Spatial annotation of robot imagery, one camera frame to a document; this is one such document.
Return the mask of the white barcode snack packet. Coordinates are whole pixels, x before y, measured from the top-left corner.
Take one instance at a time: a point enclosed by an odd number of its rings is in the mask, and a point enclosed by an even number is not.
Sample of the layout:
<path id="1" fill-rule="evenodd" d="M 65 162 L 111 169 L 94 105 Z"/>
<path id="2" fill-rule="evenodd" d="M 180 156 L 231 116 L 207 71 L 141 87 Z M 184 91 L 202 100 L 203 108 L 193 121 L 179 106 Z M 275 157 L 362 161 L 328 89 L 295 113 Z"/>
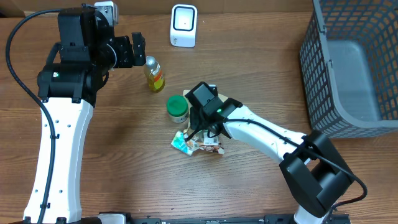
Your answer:
<path id="1" fill-rule="evenodd" d="M 214 137 L 212 132 L 200 131 L 193 137 L 193 148 L 194 150 L 201 150 L 206 152 L 214 152 L 223 155 L 225 149 L 220 142 L 218 136 Z"/>

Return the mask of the green lid jar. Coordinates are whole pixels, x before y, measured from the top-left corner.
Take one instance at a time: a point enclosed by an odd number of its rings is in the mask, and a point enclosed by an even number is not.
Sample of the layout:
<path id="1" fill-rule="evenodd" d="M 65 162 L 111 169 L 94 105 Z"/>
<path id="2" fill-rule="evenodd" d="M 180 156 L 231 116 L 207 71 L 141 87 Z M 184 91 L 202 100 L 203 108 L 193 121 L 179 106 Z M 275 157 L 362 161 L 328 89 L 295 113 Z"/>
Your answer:
<path id="1" fill-rule="evenodd" d="M 188 103 L 181 95 L 171 96 L 167 100 L 166 109 L 174 123 L 182 123 L 188 118 Z"/>

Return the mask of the teal tissue pack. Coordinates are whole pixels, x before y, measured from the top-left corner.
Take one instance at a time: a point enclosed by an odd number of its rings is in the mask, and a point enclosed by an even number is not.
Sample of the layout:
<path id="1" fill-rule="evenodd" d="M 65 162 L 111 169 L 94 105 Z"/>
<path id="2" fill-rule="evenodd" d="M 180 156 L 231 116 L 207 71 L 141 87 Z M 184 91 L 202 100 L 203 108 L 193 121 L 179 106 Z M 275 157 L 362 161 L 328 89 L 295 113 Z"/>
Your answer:
<path id="1" fill-rule="evenodd" d="M 187 146 L 187 143 L 181 131 L 176 132 L 170 144 L 172 147 L 178 149 L 180 152 L 183 152 L 186 155 L 191 156 L 193 154 L 193 151 Z"/>

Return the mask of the yellow liquid bottle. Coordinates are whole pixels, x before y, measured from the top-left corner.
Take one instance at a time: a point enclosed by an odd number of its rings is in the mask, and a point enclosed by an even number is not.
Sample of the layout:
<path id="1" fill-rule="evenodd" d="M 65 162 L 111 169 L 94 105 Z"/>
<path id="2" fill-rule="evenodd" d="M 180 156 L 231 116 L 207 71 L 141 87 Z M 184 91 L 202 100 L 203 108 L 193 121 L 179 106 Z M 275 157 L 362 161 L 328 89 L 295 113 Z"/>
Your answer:
<path id="1" fill-rule="evenodd" d="M 165 86 L 165 79 L 160 64 L 153 56 L 146 57 L 144 75 L 147 78 L 149 88 L 153 92 L 160 92 Z"/>

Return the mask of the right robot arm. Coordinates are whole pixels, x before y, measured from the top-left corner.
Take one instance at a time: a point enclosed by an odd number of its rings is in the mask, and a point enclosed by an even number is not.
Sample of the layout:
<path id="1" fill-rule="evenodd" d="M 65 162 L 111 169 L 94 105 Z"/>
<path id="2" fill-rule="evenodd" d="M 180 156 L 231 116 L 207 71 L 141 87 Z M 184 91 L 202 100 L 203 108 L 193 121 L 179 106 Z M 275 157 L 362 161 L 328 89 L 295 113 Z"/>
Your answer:
<path id="1" fill-rule="evenodd" d="M 353 183 L 351 169 L 322 132 L 289 131 L 267 121 L 215 85 L 200 82 L 183 93 L 190 105 L 194 134 L 220 134 L 244 142 L 278 164 L 290 193 L 299 204 L 291 223 L 331 223 L 337 200 Z"/>

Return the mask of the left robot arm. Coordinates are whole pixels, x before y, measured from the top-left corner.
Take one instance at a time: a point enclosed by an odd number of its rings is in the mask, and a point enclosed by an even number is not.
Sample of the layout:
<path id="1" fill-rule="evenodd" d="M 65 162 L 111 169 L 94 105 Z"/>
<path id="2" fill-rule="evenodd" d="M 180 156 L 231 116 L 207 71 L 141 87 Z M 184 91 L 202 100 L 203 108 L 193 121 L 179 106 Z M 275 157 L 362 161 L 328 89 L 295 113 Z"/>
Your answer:
<path id="1" fill-rule="evenodd" d="M 131 223 L 126 212 L 83 217 L 80 174 L 97 93 L 111 70 L 145 64 L 145 40 L 139 32 L 115 36 L 119 12 L 112 1 L 58 9 L 57 15 L 60 41 L 38 74 L 38 92 L 32 94 L 42 113 L 42 134 L 22 223 Z"/>

